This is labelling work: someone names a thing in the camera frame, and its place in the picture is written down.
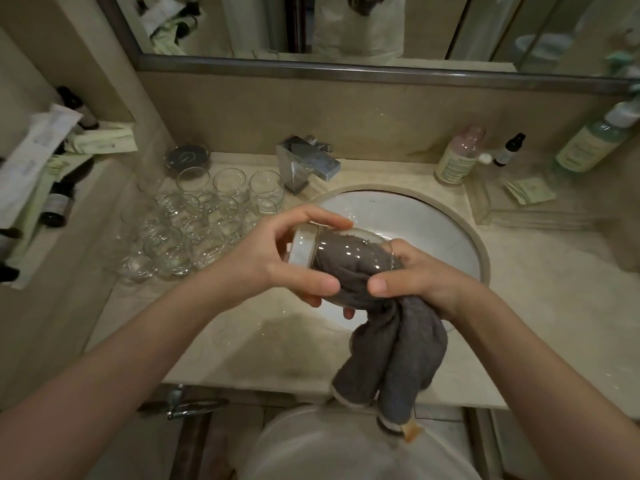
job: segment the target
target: hand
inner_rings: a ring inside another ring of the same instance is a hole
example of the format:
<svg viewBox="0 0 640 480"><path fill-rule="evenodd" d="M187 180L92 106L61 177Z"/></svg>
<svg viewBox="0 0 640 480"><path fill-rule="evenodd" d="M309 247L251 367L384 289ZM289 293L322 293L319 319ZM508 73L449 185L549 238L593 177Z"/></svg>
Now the hand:
<svg viewBox="0 0 640 480"><path fill-rule="evenodd" d="M299 205L277 216L263 217L236 249L202 272L219 273L222 279L234 282L225 297L226 308L233 308L245 299L275 287L288 288L312 305L317 302L317 306L318 297L340 291L340 282L330 274L282 260L287 243L292 240L293 227L309 221L338 229L353 225L345 217L310 204Z"/></svg>
<svg viewBox="0 0 640 480"><path fill-rule="evenodd" d="M474 298L488 289L475 278L414 248L402 239L385 243L388 251L399 257L404 269L387 271L370 277L367 284L373 296L392 297L414 294L454 324L472 309ZM345 310L345 317L352 317Z"/></svg>

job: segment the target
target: mirror frame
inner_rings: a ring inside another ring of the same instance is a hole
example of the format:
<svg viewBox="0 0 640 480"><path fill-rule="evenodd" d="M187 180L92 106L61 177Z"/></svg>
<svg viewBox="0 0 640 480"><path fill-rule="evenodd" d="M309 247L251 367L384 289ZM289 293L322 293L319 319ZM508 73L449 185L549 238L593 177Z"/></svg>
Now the mirror frame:
<svg viewBox="0 0 640 480"><path fill-rule="evenodd" d="M223 59L190 55L145 54L140 49L116 0L97 0L121 46L138 72L315 79L467 88L516 89L520 91L627 95L639 79L541 75L507 72L356 66L248 59Z"/></svg>

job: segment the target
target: fingernail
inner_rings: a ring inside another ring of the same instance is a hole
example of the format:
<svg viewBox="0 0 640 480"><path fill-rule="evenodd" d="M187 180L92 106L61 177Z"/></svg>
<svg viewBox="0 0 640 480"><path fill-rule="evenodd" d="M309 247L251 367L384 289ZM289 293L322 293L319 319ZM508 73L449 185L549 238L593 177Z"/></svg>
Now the fingernail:
<svg viewBox="0 0 640 480"><path fill-rule="evenodd" d="M327 276L322 281L322 289L327 295L332 295L340 291L340 281L332 276Z"/></svg>
<svg viewBox="0 0 640 480"><path fill-rule="evenodd" d="M382 278L369 280L369 292L374 296L382 296L387 292L387 283Z"/></svg>

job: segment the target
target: forearm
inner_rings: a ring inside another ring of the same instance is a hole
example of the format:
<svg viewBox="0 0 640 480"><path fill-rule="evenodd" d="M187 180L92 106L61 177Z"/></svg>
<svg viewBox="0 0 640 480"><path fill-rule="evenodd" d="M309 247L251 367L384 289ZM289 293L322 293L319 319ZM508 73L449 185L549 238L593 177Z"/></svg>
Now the forearm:
<svg viewBox="0 0 640 480"><path fill-rule="evenodd" d="M500 298L484 293L457 323L549 473L640 478L640 431Z"/></svg>
<svg viewBox="0 0 640 480"><path fill-rule="evenodd" d="M0 415L7 478L82 477L224 303L220 279L190 278Z"/></svg>

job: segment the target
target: left hand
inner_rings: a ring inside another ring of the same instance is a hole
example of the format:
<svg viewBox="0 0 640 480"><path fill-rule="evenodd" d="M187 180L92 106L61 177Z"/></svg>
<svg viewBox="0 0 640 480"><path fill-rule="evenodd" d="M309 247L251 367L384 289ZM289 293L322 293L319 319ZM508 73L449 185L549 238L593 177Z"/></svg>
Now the left hand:
<svg viewBox="0 0 640 480"><path fill-rule="evenodd" d="M276 287L288 288L310 305L319 306L319 297L340 291L338 279L282 260L287 242L293 237L293 227L309 221L338 229L353 225L347 218L315 205L299 205L276 216L263 217L228 256L200 274L219 273L217 279L235 282L226 296L227 308Z"/></svg>

